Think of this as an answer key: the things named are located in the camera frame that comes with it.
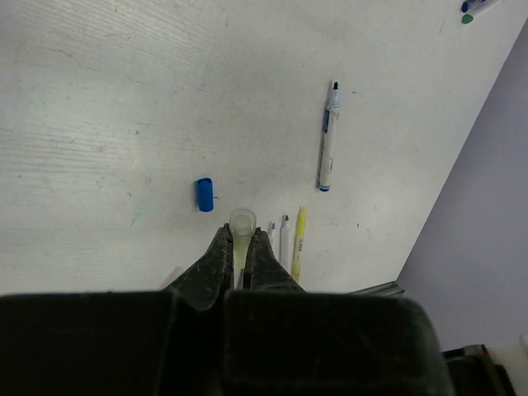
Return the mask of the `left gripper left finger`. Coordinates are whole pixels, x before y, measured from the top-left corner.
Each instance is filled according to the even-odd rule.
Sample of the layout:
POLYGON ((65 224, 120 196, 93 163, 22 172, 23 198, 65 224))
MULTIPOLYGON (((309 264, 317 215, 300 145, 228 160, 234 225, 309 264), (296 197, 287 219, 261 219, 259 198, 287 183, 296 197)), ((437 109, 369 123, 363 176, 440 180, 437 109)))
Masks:
POLYGON ((232 235, 155 291, 1 299, 4 395, 221 395, 232 235))

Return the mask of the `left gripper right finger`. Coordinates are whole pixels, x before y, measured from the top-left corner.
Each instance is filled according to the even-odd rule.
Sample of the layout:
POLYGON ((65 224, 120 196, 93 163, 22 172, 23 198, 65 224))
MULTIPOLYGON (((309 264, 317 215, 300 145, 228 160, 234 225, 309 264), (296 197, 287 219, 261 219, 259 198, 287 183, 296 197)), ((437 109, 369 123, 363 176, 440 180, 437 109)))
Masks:
POLYGON ((228 395, 452 395, 424 309, 405 298, 308 293, 255 232, 246 290, 224 297, 228 395))

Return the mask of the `yellow highlighter pen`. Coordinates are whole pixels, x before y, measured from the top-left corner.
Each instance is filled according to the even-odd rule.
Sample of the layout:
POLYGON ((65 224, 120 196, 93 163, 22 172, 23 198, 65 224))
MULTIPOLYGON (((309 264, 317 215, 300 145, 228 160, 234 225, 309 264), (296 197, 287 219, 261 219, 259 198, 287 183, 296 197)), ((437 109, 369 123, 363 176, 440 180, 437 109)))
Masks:
POLYGON ((291 267, 291 275, 295 281, 299 281, 300 269, 302 262, 302 253, 304 245, 304 233, 306 224, 306 209, 304 206, 299 208, 296 230, 295 230, 295 247, 291 267))

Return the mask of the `teal white marker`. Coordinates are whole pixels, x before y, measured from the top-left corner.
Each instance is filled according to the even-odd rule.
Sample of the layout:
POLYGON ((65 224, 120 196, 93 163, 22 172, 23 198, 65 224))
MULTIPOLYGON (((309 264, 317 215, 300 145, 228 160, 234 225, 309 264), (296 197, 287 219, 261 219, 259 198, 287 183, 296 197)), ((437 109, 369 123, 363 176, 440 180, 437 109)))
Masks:
POLYGON ((285 214, 280 228, 280 264, 287 269, 290 256, 290 217, 285 214))

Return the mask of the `lavender capped white marker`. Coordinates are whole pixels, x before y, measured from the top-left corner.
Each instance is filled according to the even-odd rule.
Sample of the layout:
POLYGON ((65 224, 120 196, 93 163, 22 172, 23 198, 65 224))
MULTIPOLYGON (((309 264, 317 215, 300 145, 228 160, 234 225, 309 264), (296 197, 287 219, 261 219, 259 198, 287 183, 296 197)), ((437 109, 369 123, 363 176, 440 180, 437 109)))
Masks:
POLYGON ((269 227, 268 227, 268 230, 267 230, 267 235, 268 235, 268 238, 272 241, 275 237, 275 232, 276 232, 276 223, 275 222, 271 222, 269 224, 269 227))

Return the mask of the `blue pen cap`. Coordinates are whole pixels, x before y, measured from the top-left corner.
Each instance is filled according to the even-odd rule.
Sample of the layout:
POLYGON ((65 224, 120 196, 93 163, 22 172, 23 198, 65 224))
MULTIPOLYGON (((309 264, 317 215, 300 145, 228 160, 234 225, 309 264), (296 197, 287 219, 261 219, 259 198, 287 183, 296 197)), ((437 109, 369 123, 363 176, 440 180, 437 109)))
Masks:
POLYGON ((215 207, 213 181, 209 177, 203 177, 196 181, 196 204, 200 212, 211 212, 215 207))

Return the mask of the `green capped marker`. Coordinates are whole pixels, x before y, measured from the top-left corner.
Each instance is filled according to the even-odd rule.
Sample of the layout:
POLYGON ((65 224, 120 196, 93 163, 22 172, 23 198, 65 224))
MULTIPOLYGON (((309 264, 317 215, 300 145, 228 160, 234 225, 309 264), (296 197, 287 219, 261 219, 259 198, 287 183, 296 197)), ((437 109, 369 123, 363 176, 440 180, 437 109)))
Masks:
POLYGON ((467 25, 471 23, 477 15, 478 14, 476 12, 466 12, 461 18, 461 23, 467 25))

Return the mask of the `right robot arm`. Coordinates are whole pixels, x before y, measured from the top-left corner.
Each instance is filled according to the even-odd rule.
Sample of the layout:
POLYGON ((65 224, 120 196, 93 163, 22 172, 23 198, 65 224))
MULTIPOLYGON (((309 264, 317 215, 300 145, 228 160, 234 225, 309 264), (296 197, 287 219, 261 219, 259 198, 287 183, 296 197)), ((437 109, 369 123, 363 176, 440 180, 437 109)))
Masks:
POLYGON ((456 395, 527 394, 527 335, 512 344, 475 344, 444 351, 456 395))

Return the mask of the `aluminium frame rail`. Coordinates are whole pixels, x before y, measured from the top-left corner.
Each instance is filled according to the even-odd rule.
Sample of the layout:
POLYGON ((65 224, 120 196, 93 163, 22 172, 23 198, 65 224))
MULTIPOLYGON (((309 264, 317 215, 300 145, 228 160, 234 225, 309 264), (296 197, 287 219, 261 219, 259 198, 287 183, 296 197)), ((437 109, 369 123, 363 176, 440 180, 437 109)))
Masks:
POLYGON ((404 288, 399 286, 395 281, 387 282, 381 285, 375 285, 362 290, 351 292, 351 295, 371 295, 378 297, 403 297, 404 288))

